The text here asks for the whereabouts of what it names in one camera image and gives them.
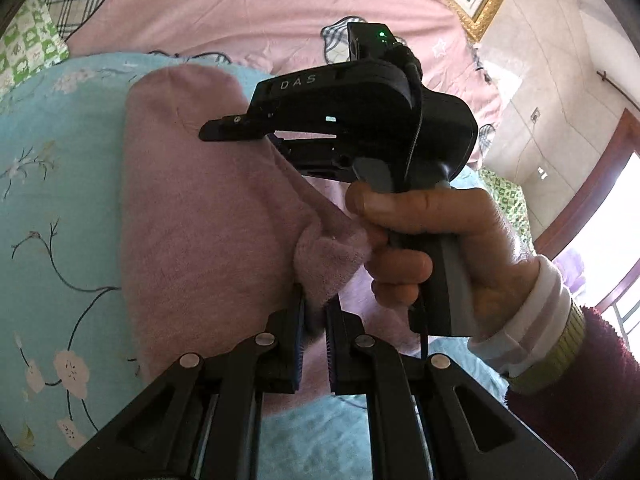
green patterned fabric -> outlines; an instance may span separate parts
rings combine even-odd
[[[507,220],[520,235],[522,243],[534,252],[527,203],[522,188],[487,168],[481,168],[479,174]]]
[[[44,0],[26,0],[0,38],[0,100],[25,79],[68,56]]]

cable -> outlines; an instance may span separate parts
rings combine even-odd
[[[414,156],[415,146],[418,143],[418,136],[420,136],[420,130],[422,128],[422,78],[420,77],[420,71],[418,70],[418,66],[414,62],[409,62],[404,67],[404,73],[409,81],[409,87],[411,89],[412,98],[415,100],[417,104],[417,121],[416,128],[414,133],[414,138],[411,142],[411,147],[409,149],[409,154],[406,159],[406,165],[404,167],[404,183],[408,184],[409,177],[409,167],[411,166],[411,159]]]

light blue bedsheet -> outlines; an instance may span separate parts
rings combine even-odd
[[[68,60],[0,102],[0,425],[49,477],[143,387],[119,290],[124,103],[137,79],[184,62]],[[268,77],[220,67],[248,100]],[[464,341],[436,344],[504,394]],[[265,420],[261,480],[370,478],[366,412],[361,399],[347,400]]]

finger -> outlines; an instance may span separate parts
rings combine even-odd
[[[365,268],[374,280],[389,284],[415,284],[431,276],[433,263],[420,251],[385,248],[373,254]]]
[[[385,308],[406,308],[418,299],[417,285],[389,285],[373,282],[371,290],[378,304]]]
[[[386,247],[389,243],[389,235],[385,228],[382,228],[378,225],[374,225],[371,222],[368,222],[364,219],[360,219],[360,225],[364,227],[364,230],[367,232],[367,239],[369,240],[369,245],[375,251]]]
[[[380,194],[350,187],[349,207],[373,224],[407,234],[478,234],[500,222],[501,213],[483,189],[413,190]]]
[[[356,180],[348,188],[344,194],[344,205],[347,211],[356,215],[361,215],[363,211],[362,197],[365,193],[371,192],[371,186],[361,180]]]

pink towel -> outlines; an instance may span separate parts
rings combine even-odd
[[[305,288],[312,326],[343,290],[345,309],[363,315],[371,333],[414,346],[404,319],[375,304],[361,268],[366,234],[355,221],[267,140],[198,140],[207,120],[246,108],[233,76],[191,64],[153,72],[129,93],[123,292],[144,378],[185,352],[220,354],[260,332],[294,282]],[[339,185],[316,184],[340,203]],[[324,338],[313,336],[300,394],[273,396],[280,398],[267,399],[268,410],[328,393]]]

